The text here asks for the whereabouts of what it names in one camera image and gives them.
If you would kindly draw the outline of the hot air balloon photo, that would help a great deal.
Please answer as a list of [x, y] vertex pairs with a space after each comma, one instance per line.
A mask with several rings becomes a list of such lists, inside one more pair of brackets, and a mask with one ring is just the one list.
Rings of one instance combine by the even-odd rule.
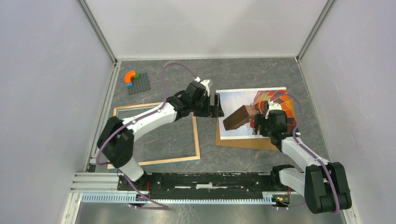
[[271, 88], [250, 88], [250, 89], [229, 89], [217, 90], [220, 95], [221, 107], [224, 117], [219, 118], [219, 137], [221, 140], [240, 140], [262, 138], [260, 134], [253, 134], [254, 122], [248, 119], [247, 123], [238, 128], [226, 130], [224, 120], [243, 105], [253, 106], [262, 109], [262, 101], [273, 100], [282, 106], [287, 114], [288, 130], [293, 131], [296, 126], [295, 111], [293, 101], [287, 96], [286, 87]]

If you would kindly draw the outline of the brown cardboard backing board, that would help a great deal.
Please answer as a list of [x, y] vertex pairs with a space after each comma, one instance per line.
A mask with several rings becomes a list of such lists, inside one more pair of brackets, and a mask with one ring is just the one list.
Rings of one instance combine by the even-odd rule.
[[[261, 102], [263, 108], [257, 109], [253, 106], [243, 105], [237, 111], [233, 112], [229, 117], [224, 120], [226, 130], [231, 130], [233, 127], [238, 128], [248, 122], [248, 119], [253, 119], [256, 114], [265, 115], [267, 111], [267, 101]], [[240, 140], [221, 140], [219, 137], [219, 123], [216, 132], [215, 144], [218, 146], [227, 147], [240, 147], [240, 148], [252, 148], [259, 150], [281, 150], [282, 141], [286, 138], [280, 137], [263, 137], [258, 139], [240, 139]]]

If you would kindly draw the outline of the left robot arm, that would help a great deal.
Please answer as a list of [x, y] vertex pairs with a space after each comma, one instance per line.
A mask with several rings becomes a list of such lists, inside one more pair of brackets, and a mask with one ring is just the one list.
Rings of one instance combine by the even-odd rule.
[[103, 154], [109, 164], [127, 177], [131, 187], [143, 189], [147, 178], [133, 157], [134, 142], [150, 131], [190, 114], [203, 118], [223, 117], [218, 93], [211, 104], [210, 85], [210, 80], [192, 81], [186, 90], [167, 97], [160, 105], [146, 112], [125, 119], [117, 116], [109, 118], [97, 141], [97, 158]]

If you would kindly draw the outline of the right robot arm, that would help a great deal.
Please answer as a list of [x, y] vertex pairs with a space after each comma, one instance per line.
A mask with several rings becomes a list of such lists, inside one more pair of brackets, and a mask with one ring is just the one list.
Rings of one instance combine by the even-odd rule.
[[254, 118], [254, 134], [268, 137], [283, 154], [289, 156], [300, 168], [278, 167], [270, 177], [275, 190], [286, 186], [304, 197], [305, 204], [313, 214], [348, 210], [352, 198], [344, 166], [319, 156], [297, 136], [290, 132], [287, 114], [283, 110], [269, 110], [267, 115]]

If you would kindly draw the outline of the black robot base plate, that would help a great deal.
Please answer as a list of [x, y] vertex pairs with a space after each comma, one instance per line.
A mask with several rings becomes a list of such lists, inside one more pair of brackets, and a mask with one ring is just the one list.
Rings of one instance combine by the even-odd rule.
[[264, 192], [295, 192], [271, 172], [148, 173], [134, 185], [151, 199], [260, 199]]

